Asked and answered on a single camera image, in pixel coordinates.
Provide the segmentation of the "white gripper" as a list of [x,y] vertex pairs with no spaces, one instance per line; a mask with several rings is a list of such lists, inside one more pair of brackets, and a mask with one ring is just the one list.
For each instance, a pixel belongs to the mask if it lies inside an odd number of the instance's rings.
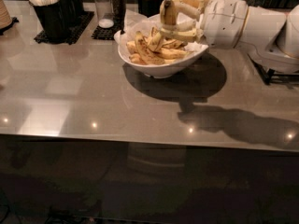
[[231,49],[241,36],[249,6],[243,0],[171,0],[177,13],[199,20],[176,25],[164,24],[162,35],[184,42],[199,42],[204,36],[211,48]]

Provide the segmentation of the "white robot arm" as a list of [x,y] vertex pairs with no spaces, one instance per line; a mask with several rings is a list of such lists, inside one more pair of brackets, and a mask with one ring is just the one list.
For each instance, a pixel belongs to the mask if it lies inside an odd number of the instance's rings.
[[243,0],[164,0],[161,33],[213,49],[239,49],[281,73],[299,70],[299,7],[279,12]]

